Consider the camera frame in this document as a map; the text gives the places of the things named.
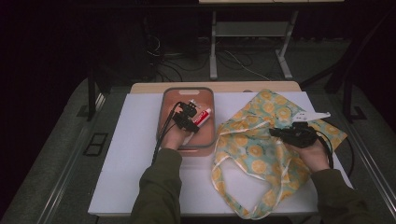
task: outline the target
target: person's right arm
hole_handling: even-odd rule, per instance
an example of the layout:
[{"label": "person's right arm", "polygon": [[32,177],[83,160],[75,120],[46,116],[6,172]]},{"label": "person's right arm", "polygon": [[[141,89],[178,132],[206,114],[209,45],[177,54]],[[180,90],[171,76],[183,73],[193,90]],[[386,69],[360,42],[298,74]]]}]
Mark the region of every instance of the person's right arm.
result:
[{"label": "person's right arm", "polygon": [[325,148],[319,140],[306,148],[285,146],[297,151],[311,170],[318,192],[318,211],[325,224],[375,223],[361,195],[345,183],[339,170],[330,169]]}]

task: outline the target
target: floor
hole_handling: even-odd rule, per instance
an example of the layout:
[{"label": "floor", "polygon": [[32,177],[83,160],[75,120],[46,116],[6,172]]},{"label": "floor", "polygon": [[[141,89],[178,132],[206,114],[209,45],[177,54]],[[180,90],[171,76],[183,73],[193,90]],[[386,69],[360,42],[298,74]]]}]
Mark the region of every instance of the floor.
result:
[{"label": "floor", "polygon": [[[279,39],[243,41],[236,43],[234,39],[226,38],[218,41],[218,81],[284,80],[275,56],[275,49],[281,45]],[[207,46],[206,42],[207,38],[200,39],[202,46]],[[286,60],[293,75],[292,80],[302,82],[329,67],[343,55],[348,44],[347,40],[291,41]],[[195,58],[181,57],[176,49],[169,49],[167,60],[163,62],[165,65],[158,66],[160,73],[151,81],[211,81],[208,51],[205,47],[202,49],[202,53]],[[325,77],[304,91],[317,111],[330,112],[330,122],[348,133],[355,151],[350,180],[367,200],[373,216],[378,223],[396,223],[394,212],[390,212],[389,204],[384,200],[387,194],[395,200],[392,195],[396,190],[393,180],[396,170],[395,133],[357,87],[353,88],[352,105],[359,106],[367,119],[348,123],[341,114],[342,91],[326,94],[323,90],[326,81]],[[96,102],[97,113],[88,122],[84,117],[87,81],[76,88],[1,223],[128,223],[128,217],[95,217],[87,211],[129,89],[128,86],[115,86],[110,94],[100,95]],[[108,134],[103,152],[98,157],[84,156],[82,152],[94,133]],[[336,153],[348,172],[352,153],[347,141]],[[371,164],[367,157],[372,157],[376,162],[377,171],[367,168]],[[379,174],[378,171],[387,180],[387,186],[380,186],[374,181],[373,177]],[[293,224],[320,222],[318,216],[290,219]],[[268,223],[266,221],[271,222],[258,220],[255,223]],[[246,221],[236,219],[235,223]]]}]

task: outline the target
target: white tag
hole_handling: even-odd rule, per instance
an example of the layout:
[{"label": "white tag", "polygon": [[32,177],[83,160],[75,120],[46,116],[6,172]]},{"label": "white tag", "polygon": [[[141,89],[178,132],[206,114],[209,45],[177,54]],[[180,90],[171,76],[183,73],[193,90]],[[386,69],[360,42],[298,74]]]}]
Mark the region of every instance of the white tag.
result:
[{"label": "white tag", "polygon": [[330,116],[330,113],[315,113],[315,112],[298,112],[296,115],[294,115],[292,121],[310,121],[310,120],[315,120],[315,119],[324,119],[328,118]]}]

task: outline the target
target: hand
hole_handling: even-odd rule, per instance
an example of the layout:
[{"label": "hand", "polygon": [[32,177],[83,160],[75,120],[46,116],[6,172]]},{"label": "hand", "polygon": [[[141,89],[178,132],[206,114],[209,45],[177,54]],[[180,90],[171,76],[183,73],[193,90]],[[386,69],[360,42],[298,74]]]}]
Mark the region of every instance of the hand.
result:
[{"label": "hand", "polygon": [[285,143],[285,147],[296,151],[312,173],[330,169],[326,148],[317,140],[312,146],[299,148]]},{"label": "hand", "polygon": [[190,135],[190,132],[179,129],[173,120],[169,122],[168,129],[169,131],[165,134],[161,147],[178,150],[184,139]]}]

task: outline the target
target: toothpaste tube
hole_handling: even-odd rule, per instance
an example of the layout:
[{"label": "toothpaste tube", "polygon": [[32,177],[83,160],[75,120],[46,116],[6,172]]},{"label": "toothpaste tube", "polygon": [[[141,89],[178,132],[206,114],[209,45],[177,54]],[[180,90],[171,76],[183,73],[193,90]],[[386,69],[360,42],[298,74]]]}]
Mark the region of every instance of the toothpaste tube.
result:
[{"label": "toothpaste tube", "polygon": [[[198,127],[201,127],[205,123],[205,121],[207,121],[210,118],[211,112],[212,112],[212,110],[210,108],[201,112],[201,114],[199,114],[198,118],[194,121],[194,124]],[[184,139],[182,146],[187,145],[190,142],[190,140],[192,139],[193,135],[194,135],[194,133],[191,133],[190,136],[186,137]]]}]

